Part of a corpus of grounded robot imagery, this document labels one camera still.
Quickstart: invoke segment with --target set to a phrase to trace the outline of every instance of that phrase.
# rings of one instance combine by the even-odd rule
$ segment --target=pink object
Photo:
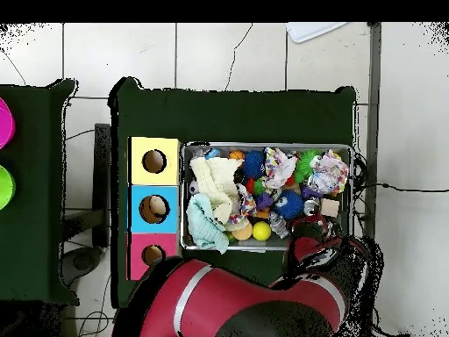
[[[14,135],[16,125],[8,105],[0,98],[0,148],[4,147]]]
[[[166,257],[176,255],[175,233],[134,233],[131,240],[131,280],[139,280],[148,270],[142,254],[148,246],[159,246]]]

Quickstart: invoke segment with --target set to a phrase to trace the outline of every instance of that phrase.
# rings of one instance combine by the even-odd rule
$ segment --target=metal tray
[[[216,148],[223,153],[234,150],[241,150],[243,152],[251,150],[262,151],[265,147],[278,147],[284,153],[288,151],[296,150],[299,152],[315,148],[318,150],[327,151],[331,149],[335,153],[341,156],[341,159],[349,166],[349,177],[345,186],[345,190],[339,194],[339,216],[336,220],[343,228],[343,232],[347,234],[353,233],[353,149],[347,145],[334,145],[334,144],[303,144],[303,143],[244,143],[244,142],[211,142],[203,144],[203,142],[188,142],[182,144],[180,151],[180,170],[181,170],[181,188],[180,188],[180,200],[181,200],[181,245],[185,249],[199,249],[192,239],[189,237],[188,221],[187,221],[187,206],[189,204],[189,184],[193,179],[193,172],[189,164],[193,157],[193,153],[197,149],[204,151]],[[232,250],[245,250],[256,251],[261,250],[275,250],[285,251],[287,249],[288,238],[281,240],[276,234],[272,234],[268,240],[258,241],[254,238],[248,240],[235,241],[230,243],[228,249]]]

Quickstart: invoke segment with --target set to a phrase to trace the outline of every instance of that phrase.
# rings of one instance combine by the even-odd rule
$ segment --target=shape sorter box
[[[140,280],[151,264],[144,262],[143,254],[147,247],[158,246],[163,249],[165,256],[176,255],[176,234],[174,233],[133,233],[131,235],[131,280]]]
[[[133,185],[178,186],[179,146],[177,139],[131,137],[131,183]],[[157,151],[163,168],[152,173],[144,166],[147,153]]]
[[[146,197],[158,196],[168,205],[168,214],[160,222],[148,223],[140,215],[140,203]],[[131,186],[131,232],[132,233],[176,233],[178,230],[178,188],[175,186]]]

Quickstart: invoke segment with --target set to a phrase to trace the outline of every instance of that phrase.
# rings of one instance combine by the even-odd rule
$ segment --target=wooden block
[[[131,182],[134,185],[177,186],[179,141],[131,138]]]
[[[339,201],[331,199],[321,199],[321,214],[323,216],[337,217],[339,215]]]
[[[131,208],[132,233],[176,233],[178,230],[178,188],[175,186],[133,185],[128,208]]]
[[[133,233],[131,236],[131,280],[139,280],[155,258],[176,255],[175,233]]]

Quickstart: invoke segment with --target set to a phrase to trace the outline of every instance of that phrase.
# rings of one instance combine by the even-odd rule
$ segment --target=pink circle
[[[0,148],[4,147],[11,140],[15,130],[14,118],[5,101],[0,98]]]

